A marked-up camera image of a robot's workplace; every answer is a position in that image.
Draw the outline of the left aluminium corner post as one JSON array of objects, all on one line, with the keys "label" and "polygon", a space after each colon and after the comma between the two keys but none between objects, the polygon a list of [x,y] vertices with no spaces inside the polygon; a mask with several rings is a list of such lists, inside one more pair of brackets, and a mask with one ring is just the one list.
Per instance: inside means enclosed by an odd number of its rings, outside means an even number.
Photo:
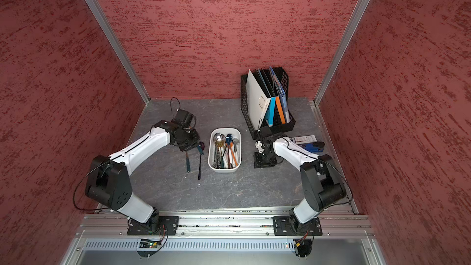
[{"label": "left aluminium corner post", "polygon": [[147,105],[151,97],[145,89],[143,83],[141,82],[139,76],[137,75],[136,70],[134,69],[130,59],[128,58],[125,49],[121,45],[117,35],[113,31],[111,24],[109,23],[102,7],[100,6],[98,0],[85,0],[89,10],[92,12],[94,18],[98,22],[100,28],[102,29],[105,37],[109,41],[109,44],[113,48],[116,56],[120,60],[122,66],[124,67],[127,75],[131,79],[134,87],[138,91],[145,105]]}]

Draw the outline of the gold spoon green handle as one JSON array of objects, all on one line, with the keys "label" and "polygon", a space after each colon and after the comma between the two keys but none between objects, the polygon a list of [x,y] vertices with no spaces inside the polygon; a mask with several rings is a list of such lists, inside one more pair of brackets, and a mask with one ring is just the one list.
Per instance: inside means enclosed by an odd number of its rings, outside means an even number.
[{"label": "gold spoon green handle", "polygon": [[223,147],[225,143],[225,138],[224,136],[220,136],[216,140],[216,146],[217,146],[217,161],[218,161],[218,168],[219,169],[224,169],[224,158],[223,158]]}]

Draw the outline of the white rectangular storage box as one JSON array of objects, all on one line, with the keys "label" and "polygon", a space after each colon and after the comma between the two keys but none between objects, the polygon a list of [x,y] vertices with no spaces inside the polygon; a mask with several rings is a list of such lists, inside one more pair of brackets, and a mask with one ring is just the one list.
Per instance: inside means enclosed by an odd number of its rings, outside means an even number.
[{"label": "white rectangular storage box", "polygon": [[217,128],[211,132],[208,166],[218,173],[236,172],[242,165],[242,136],[236,128]]}]

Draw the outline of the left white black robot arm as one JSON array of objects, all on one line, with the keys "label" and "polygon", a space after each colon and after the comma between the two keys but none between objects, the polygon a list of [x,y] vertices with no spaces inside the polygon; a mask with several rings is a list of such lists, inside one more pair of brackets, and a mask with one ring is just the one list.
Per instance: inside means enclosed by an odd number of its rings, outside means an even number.
[{"label": "left white black robot arm", "polygon": [[162,120],[126,148],[107,157],[95,157],[87,175],[85,196],[138,223],[155,223],[158,211],[134,194],[132,173],[164,147],[175,146],[186,152],[197,147],[199,141],[194,128],[187,129],[177,120]]}]

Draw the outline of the black mesh file holder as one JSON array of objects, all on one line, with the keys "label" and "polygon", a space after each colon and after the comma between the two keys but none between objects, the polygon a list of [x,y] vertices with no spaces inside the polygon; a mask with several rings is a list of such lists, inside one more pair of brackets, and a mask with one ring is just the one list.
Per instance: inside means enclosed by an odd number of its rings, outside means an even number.
[{"label": "black mesh file holder", "polygon": [[[288,89],[289,89],[288,74],[282,67],[272,67],[272,68],[274,69],[274,71],[275,71],[277,77],[279,78],[279,80],[282,84],[282,87],[283,87],[283,89],[284,89],[284,91],[287,95],[287,104],[288,104]],[[274,87],[275,96],[277,97],[278,93],[277,93],[277,90],[275,89],[274,83],[272,81],[270,70],[269,70],[269,68],[264,69],[264,70],[267,71],[269,77],[271,78],[271,82],[272,82],[273,87]],[[259,76],[258,70],[254,71],[252,73],[255,76],[256,80],[259,82],[259,85],[261,86],[261,88],[265,92],[266,96],[268,97],[266,88],[265,88],[265,86],[262,82],[261,77]],[[244,116],[244,119],[247,123],[250,135],[251,135],[252,139],[256,140],[258,130],[254,129],[254,127],[253,127],[253,125],[250,121],[249,112],[248,112],[248,103],[247,103],[247,94],[246,94],[247,76],[248,76],[248,73],[240,76],[240,108],[241,108],[242,114]],[[293,115],[291,114],[290,111],[289,111],[289,117],[290,117],[290,120],[291,120],[289,123],[281,124],[280,117],[278,115],[277,106],[275,106],[274,124],[271,127],[269,126],[272,133],[292,131],[293,128],[294,128],[294,125],[296,124],[296,120],[294,119],[294,117],[293,117]],[[263,123],[262,123],[261,127],[263,127],[263,126],[268,126],[267,122],[266,122],[266,116],[265,116],[265,119],[263,120]]]}]

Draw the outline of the blue white flat box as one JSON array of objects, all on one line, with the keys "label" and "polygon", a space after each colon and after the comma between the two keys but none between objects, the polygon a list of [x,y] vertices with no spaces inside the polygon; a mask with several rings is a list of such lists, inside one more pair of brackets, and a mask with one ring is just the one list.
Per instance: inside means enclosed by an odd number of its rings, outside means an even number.
[{"label": "blue white flat box", "polygon": [[317,142],[317,139],[314,135],[297,136],[297,137],[291,137],[290,139],[297,145],[310,144],[310,143]]}]

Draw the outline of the teal folder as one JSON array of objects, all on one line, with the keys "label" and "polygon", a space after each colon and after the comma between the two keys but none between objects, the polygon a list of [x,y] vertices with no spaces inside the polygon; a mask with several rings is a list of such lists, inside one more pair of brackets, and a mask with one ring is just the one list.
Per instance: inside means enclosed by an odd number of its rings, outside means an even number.
[{"label": "teal folder", "polygon": [[273,126],[274,124],[274,114],[275,114],[275,92],[274,87],[271,82],[271,78],[269,77],[266,70],[259,69],[258,70],[259,76],[262,79],[262,82],[266,88],[267,95],[270,97],[270,104],[266,113],[266,122],[268,126]]}]

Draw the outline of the orange spoon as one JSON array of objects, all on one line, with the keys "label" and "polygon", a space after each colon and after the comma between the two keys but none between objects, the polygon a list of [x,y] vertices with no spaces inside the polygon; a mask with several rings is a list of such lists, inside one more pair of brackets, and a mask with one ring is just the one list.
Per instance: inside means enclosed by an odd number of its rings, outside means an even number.
[{"label": "orange spoon", "polygon": [[231,142],[229,145],[229,154],[230,154],[230,161],[231,161],[231,167],[235,169],[238,166],[237,163],[237,155],[234,151],[234,144]]}]

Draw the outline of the blue metallic handle utensil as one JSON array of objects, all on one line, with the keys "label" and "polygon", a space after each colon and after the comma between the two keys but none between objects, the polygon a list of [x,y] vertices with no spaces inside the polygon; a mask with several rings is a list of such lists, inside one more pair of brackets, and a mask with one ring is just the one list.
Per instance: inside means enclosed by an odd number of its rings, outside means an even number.
[{"label": "blue metallic handle utensil", "polygon": [[232,134],[228,134],[226,136],[226,147],[224,149],[224,157],[226,158],[226,164],[225,164],[225,168],[226,169],[232,169],[231,167],[231,161],[230,161],[230,154],[229,154],[229,145],[230,143],[233,141],[233,135]]}]

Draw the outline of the large mirror steel spoon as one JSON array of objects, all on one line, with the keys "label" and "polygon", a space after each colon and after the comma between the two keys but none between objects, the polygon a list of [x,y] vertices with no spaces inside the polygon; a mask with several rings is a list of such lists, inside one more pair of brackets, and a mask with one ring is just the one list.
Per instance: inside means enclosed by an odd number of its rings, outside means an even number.
[{"label": "large mirror steel spoon", "polygon": [[223,142],[223,136],[222,136],[221,133],[216,132],[216,133],[213,135],[213,143],[218,147],[221,142]]}]

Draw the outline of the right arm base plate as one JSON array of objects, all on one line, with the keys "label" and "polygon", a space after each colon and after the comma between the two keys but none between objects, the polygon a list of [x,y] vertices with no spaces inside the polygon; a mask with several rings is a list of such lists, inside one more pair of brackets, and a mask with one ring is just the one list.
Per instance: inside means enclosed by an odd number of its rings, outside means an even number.
[{"label": "right arm base plate", "polygon": [[322,236],[319,218],[315,217],[306,223],[299,223],[294,216],[274,217],[272,219],[276,236]]}]

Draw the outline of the steel spoon white handle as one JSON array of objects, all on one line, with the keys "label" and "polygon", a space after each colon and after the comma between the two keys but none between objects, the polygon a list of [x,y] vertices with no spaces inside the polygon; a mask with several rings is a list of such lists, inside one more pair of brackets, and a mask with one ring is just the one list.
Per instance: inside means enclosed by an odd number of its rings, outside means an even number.
[{"label": "steel spoon white handle", "polygon": [[239,157],[238,157],[238,151],[237,151],[238,143],[239,143],[238,138],[233,138],[233,154],[234,154],[233,160],[236,167],[239,166]]}]

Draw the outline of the aluminium front rail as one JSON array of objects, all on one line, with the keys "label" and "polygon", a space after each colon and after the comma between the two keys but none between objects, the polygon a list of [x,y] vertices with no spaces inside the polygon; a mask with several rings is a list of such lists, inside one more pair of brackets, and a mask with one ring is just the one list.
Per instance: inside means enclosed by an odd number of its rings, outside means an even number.
[{"label": "aluminium front rail", "polygon": [[159,222],[174,238],[262,239],[304,235],[325,239],[375,239],[366,215],[327,213],[294,228],[287,211],[163,212]]}]

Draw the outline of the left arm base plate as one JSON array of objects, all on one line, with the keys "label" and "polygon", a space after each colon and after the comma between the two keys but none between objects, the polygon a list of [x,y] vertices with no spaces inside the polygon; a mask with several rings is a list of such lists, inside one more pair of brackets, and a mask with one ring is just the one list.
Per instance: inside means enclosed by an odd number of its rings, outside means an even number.
[{"label": "left arm base plate", "polygon": [[128,221],[128,236],[175,236],[179,227],[178,216],[152,217],[146,223],[137,220]]}]

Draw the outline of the white folder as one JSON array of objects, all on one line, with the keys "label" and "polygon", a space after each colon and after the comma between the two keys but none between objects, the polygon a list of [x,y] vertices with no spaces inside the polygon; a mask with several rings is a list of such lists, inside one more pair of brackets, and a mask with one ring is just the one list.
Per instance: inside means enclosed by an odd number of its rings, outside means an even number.
[{"label": "white folder", "polygon": [[252,71],[249,71],[246,81],[246,94],[250,121],[255,130],[259,130],[271,99],[268,98],[256,80]]}]

